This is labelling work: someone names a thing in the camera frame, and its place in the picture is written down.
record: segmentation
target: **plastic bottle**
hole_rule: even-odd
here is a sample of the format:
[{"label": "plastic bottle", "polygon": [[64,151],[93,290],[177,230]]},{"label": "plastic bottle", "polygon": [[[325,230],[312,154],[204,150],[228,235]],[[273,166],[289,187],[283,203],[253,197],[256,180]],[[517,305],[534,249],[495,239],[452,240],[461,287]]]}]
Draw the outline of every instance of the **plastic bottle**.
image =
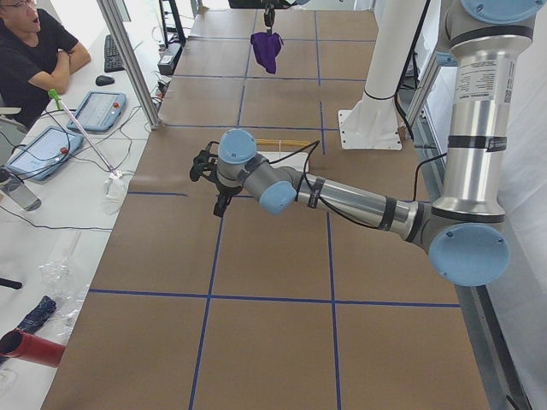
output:
[{"label": "plastic bottle", "polygon": [[0,190],[26,211],[33,211],[42,205],[42,201],[5,167],[0,167]]}]

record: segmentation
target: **table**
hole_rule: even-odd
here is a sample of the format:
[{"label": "table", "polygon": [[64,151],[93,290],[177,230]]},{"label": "table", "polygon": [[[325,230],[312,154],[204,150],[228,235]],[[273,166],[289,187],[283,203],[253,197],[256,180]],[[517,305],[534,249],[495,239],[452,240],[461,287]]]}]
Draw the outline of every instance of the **table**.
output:
[{"label": "table", "polygon": [[[141,65],[144,78],[150,91],[158,80],[157,44],[150,38],[150,32],[127,23],[126,29],[132,40],[135,53]],[[134,171],[144,150],[150,132],[143,113],[136,109],[136,98],[125,71],[111,73],[115,78],[113,85],[97,87],[95,78],[103,73],[103,42],[106,31],[101,32],[90,47],[91,62],[81,68],[71,78],[67,94],[62,100],[70,107],[77,108],[89,90],[119,91],[127,95],[127,106],[116,126],[128,121],[123,132],[116,132],[108,139],[104,135],[93,135],[100,150],[111,163],[117,165],[123,161],[121,170]],[[50,103],[47,110],[54,111],[56,106]],[[32,127],[23,143],[32,141],[45,127],[62,126],[68,123],[64,113],[54,113],[53,118],[43,116]],[[117,212],[107,214],[105,207],[104,182],[108,173],[88,161],[100,162],[92,149],[86,149],[62,166],[45,182],[27,181],[29,188],[42,200],[42,206],[34,212],[25,213],[9,199],[1,204],[9,211],[21,215],[37,225],[99,227],[102,230],[48,230],[38,229],[26,222],[0,210],[0,266],[1,276],[21,281],[21,290],[0,287],[0,333],[13,329],[24,316],[39,302],[43,295],[51,295],[52,288],[41,279],[38,268],[48,262],[62,261],[66,256],[72,267],[73,285],[65,286],[78,290],[71,299],[62,298],[64,304],[58,304],[56,315],[38,334],[55,342],[65,344],[68,341],[68,328],[61,319],[63,316],[69,327],[74,325],[73,310],[79,309],[87,285],[91,282],[97,264],[108,242],[110,230],[114,226]],[[0,408],[29,410],[40,408],[56,369],[10,359],[0,368]],[[11,384],[4,394],[3,388]]]},{"label": "table", "polygon": [[487,408],[454,287],[421,249],[245,195],[220,220],[215,187],[190,181],[192,157],[240,126],[320,140],[311,173],[411,196],[410,141],[340,146],[373,15],[276,12],[276,76],[252,60],[261,26],[256,10],[197,17],[43,409]]}]

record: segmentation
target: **computer keyboard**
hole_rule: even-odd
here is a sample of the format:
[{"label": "computer keyboard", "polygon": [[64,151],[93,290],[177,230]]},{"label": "computer keyboard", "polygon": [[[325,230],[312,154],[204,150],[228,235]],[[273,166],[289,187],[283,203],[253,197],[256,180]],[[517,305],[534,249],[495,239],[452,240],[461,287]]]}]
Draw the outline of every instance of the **computer keyboard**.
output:
[{"label": "computer keyboard", "polygon": [[123,61],[121,60],[118,47],[116,47],[112,35],[107,34],[104,38],[104,72],[112,73],[123,69]]}]

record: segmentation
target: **white wall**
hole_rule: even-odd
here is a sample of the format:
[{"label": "white wall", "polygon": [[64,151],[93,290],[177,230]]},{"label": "white wall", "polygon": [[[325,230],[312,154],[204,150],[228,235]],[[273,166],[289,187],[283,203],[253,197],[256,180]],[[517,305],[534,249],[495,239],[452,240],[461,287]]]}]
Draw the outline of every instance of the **white wall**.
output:
[{"label": "white wall", "polygon": [[53,7],[53,4],[51,4],[51,0],[38,0],[37,5],[41,9],[44,9],[45,11],[47,11],[56,20],[58,20],[58,21],[61,20],[59,18],[59,15],[57,15],[57,12],[56,12],[55,8]]},{"label": "white wall", "polygon": [[[492,304],[532,408],[547,408],[547,8],[519,58],[499,201],[512,228],[508,271],[488,285]],[[440,149],[450,132],[456,69],[443,68],[426,111]]]},{"label": "white wall", "polygon": [[97,35],[106,27],[96,0],[50,0],[60,22],[85,47],[89,48]]}]

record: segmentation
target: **black t-shirt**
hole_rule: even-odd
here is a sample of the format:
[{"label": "black t-shirt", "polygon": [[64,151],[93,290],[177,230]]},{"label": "black t-shirt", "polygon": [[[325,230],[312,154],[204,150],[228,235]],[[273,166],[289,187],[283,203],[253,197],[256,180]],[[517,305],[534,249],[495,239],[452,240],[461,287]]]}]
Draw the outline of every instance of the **black t-shirt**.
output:
[{"label": "black t-shirt", "polygon": [[9,107],[20,107],[14,118],[30,128],[42,114],[50,98],[48,92],[28,80],[45,71],[53,73],[57,51],[70,51],[78,39],[45,10],[38,9],[38,45],[30,47],[15,36],[0,20],[0,94]]}]

